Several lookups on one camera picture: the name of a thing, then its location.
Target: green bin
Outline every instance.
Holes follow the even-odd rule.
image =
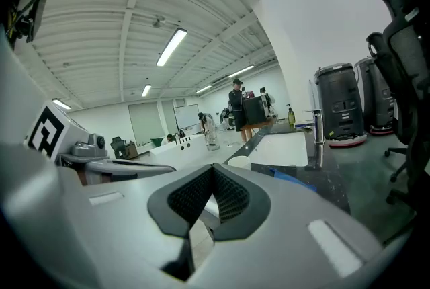
[[[161,146],[161,141],[163,139],[164,139],[164,137],[156,137],[156,138],[152,138],[151,141],[155,147],[159,147],[159,146]]]

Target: black container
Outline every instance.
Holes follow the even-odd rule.
[[[265,122],[268,116],[267,102],[265,97],[255,97],[243,100],[247,124]]]
[[[314,76],[318,85],[326,139],[342,139],[364,134],[363,115],[357,81],[351,63],[319,69]]]
[[[390,88],[371,57],[357,62],[354,66],[357,73],[357,86],[361,97],[364,127],[391,127],[394,113],[394,100]]]

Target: whiteboard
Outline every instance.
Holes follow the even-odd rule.
[[[186,105],[180,108],[173,108],[176,117],[177,127],[179,129],[199,124],[199,107],[196,105]]]

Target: ceiling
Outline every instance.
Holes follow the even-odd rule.
[[[35,40],[18,41],[15,52],[49,98],[74,109],[195,95],[250,64],[277,61],[247,1],[47,0]],[[157,67],[178,27],[188,35]]]

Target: office chair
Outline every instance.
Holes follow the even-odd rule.
[[[110,144],[114,150],[115,158],[117,159],[128,159],[129,152],[126,149],[126,143],[124,140],[118,140]]]
[[[411,141],[414,128],[416,128],[412,124],[413,118],[410,109],[411,96],[415,92],[408,84],[405,70],[395,61],[389,47],[385,44],[383,35],[379,32],[374,32],[366,40],[369,44],[370,54],[375,59],[375,64],[387,81],[394,98],[393,131],[399,141],[407,145]],[[391,152],[406,155],[406,150],[406,147],[390,147],[384,152],[384,155],[389,157]],[[390,181],[394,183],[404,169],[406,169],[406,161],[390,176]]]
[[[391,190],[387,202],[392,204],[394,198],[400,198],[416,210],[423,199],[422,184],[428,185],[430,180],[424,172],[430,157],[427,127],[430,75],[424,42],[430,39],[429,30],[425,16],[411,0],[383,2],[390,10],[392,22],[383,34],[368,37],[369,50],[397,101],[396,134],[408,145],[404,165],[408,173],[408,193]],[[393,173],[392,181],[397,175]]]

